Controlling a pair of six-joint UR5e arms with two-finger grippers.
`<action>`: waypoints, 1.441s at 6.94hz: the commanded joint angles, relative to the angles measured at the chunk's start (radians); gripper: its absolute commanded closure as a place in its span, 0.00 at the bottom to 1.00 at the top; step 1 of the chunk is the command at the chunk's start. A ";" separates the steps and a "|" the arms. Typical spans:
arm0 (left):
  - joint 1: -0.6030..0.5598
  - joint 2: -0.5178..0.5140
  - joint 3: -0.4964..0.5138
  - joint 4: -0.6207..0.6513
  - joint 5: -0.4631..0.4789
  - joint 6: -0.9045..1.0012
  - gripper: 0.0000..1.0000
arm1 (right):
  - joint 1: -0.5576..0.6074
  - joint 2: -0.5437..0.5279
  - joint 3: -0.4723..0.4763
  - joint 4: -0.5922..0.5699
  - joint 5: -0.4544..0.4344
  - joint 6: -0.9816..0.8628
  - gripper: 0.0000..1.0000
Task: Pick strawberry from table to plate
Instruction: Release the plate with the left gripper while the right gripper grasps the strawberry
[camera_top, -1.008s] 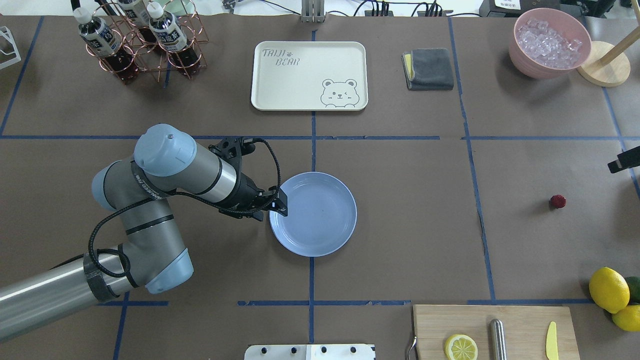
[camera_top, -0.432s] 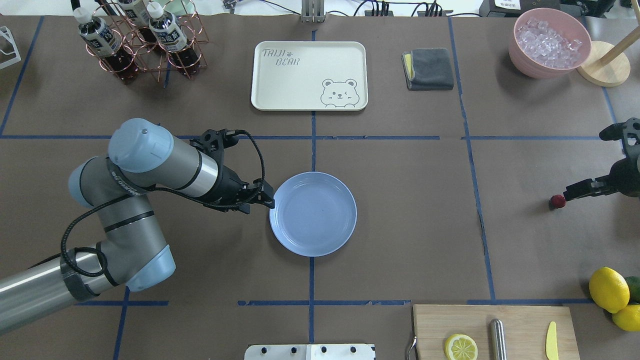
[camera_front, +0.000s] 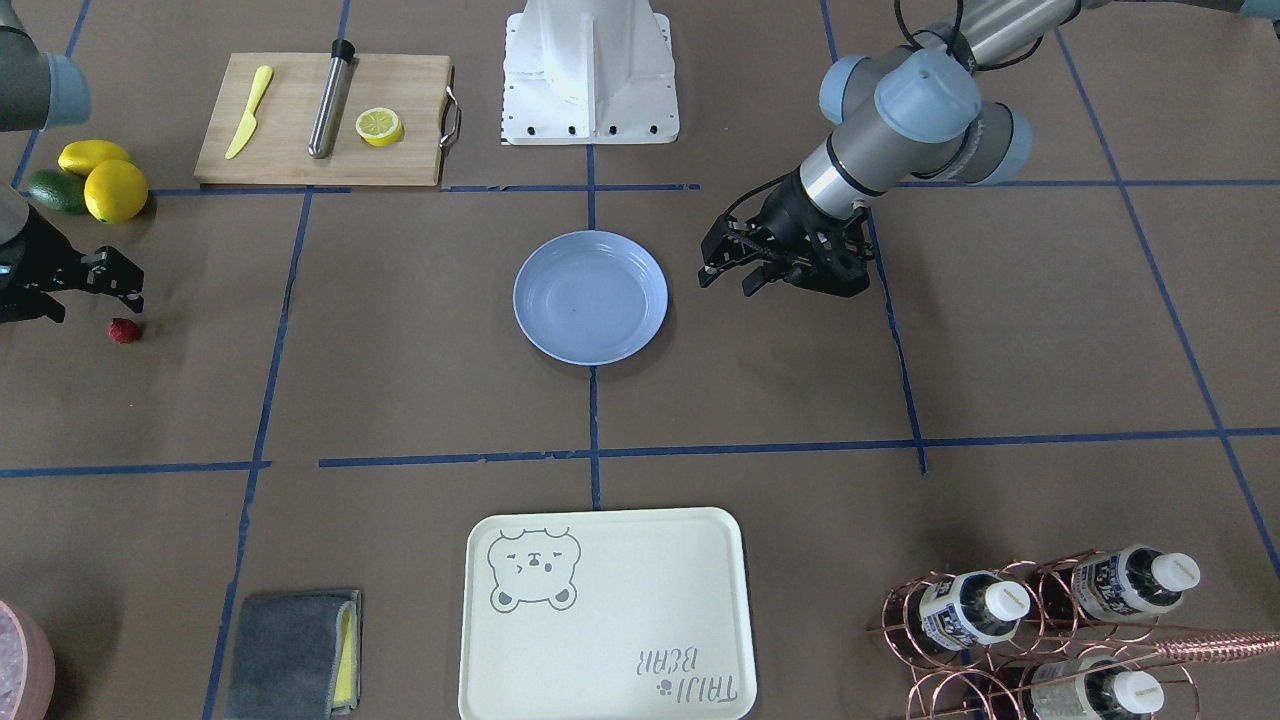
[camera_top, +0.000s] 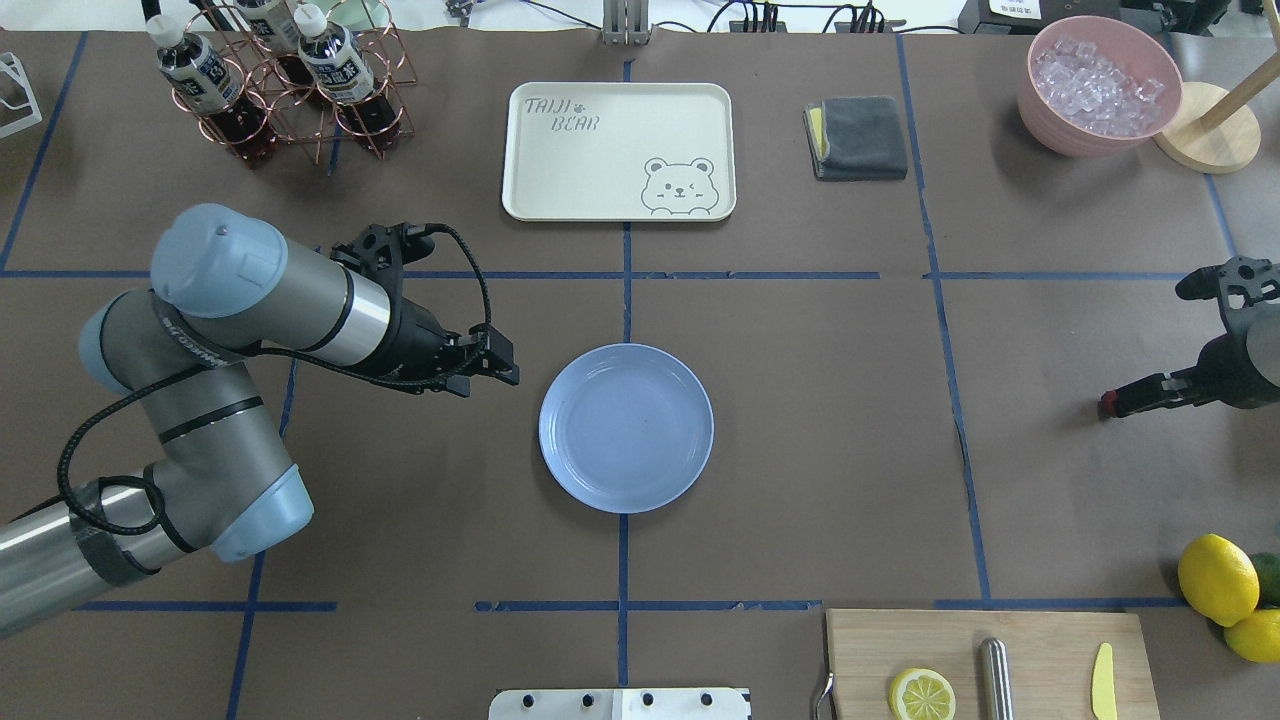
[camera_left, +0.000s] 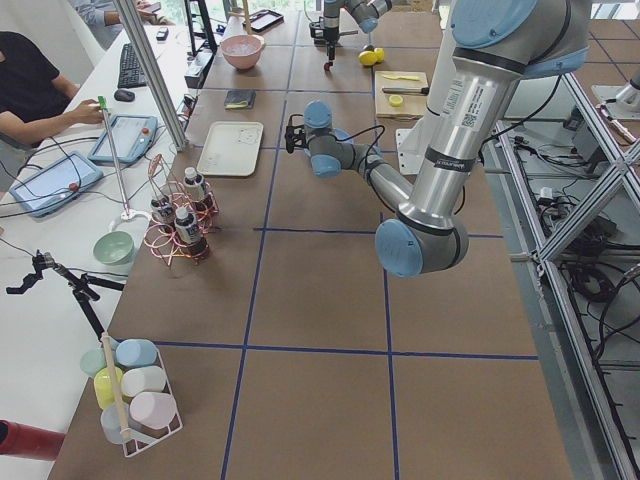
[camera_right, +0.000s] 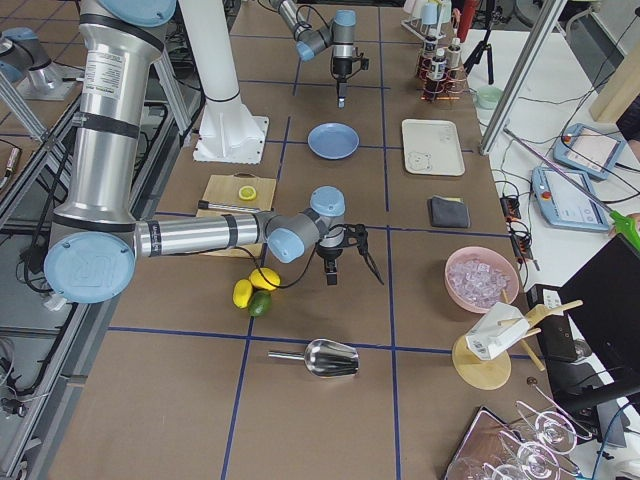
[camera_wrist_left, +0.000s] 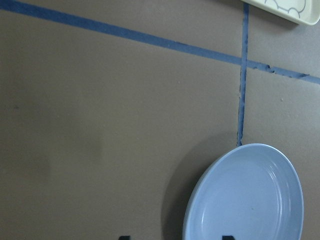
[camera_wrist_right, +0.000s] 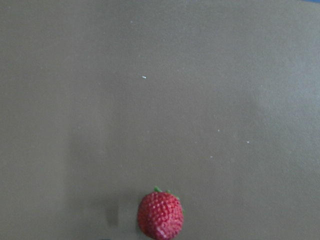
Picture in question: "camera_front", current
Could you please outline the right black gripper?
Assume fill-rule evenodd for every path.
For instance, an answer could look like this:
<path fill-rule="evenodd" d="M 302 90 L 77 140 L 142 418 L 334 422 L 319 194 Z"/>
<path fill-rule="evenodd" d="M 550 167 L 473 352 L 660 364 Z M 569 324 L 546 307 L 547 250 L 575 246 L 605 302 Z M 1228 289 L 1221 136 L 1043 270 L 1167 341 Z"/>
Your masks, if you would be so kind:
<path fill-rule="evenodd" d="M 65 320 L 52 292 L 114 297 L 132 313 L 145 309 L 145 272 L 123 252 L 102 246 L 83 255 L 31 205 L 3 208 L 1 322 Z"/>

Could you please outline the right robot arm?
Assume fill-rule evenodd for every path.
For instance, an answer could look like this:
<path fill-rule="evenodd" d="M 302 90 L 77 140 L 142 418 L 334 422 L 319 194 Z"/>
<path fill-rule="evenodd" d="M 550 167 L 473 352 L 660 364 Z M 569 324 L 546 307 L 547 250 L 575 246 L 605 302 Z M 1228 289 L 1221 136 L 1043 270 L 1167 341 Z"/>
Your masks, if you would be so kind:
<path fill-rule="evenodd" d="M 1 129 L 20 132 L 88 119 L 90 90 L 68 56 L 41 51 L 10 3 L 3 3 Z M 77 251 L 37 208 L 9 184 L 1 201 L 1 320 L 47 318 L 61 323 L 65 309 L 52 293 L 81 291 L 145 307 L 145 273 L 116 249 Z"/>

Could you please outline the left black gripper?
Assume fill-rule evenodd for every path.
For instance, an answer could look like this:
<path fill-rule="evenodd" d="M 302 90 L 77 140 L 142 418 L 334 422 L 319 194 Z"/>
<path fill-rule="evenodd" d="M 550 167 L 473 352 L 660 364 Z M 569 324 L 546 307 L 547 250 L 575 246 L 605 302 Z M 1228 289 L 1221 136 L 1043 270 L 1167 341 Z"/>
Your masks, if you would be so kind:
<path fill-rule="evenodd" d="M 749 299 L 776 283 L 854 297 L 870 287 L 868 219 L 869 211 L 858 205 L 849 218 L 827 217 L 810 202 L 799 174 L 792 173 L 750 222 L 732 215 L 713 220 L 700 243 L 698 284 L 708 288 L 726 272 L 749 266 L 741 281 L 742 295 Z"/>

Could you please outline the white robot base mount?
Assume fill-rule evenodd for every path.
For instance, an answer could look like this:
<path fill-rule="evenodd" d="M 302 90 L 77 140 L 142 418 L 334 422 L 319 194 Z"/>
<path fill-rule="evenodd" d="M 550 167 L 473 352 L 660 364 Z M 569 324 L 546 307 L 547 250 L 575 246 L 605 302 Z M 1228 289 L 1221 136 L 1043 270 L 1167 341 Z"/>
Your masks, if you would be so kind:
<path fill-rule="evenodd" d="M 500 142 L 672 143 L 669 18 L 649 1 L 529 1 L 504 27 Z"/>

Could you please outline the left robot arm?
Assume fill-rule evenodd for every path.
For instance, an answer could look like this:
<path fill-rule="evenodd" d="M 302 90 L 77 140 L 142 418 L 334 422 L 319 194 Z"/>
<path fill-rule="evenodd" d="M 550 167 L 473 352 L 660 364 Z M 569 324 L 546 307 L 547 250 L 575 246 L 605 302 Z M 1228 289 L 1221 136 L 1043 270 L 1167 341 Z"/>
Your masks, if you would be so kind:
<path fill-rule="evenodd" d="M 870 284 L 870 205 L 909 177 L 969 186 L 1010 181 L 1033 143 L 1029 120 L 980 96 L 977 76 L 1021 61 L 1089 1 L 960 1 L 881 56 L 840 58 L 820 85 L 827 137 L 758 188 L 759 211 L 724 210 L 701 241 L 700 287 L 748 266 L 745 295 L 783 282 L 852 297 Z"/>

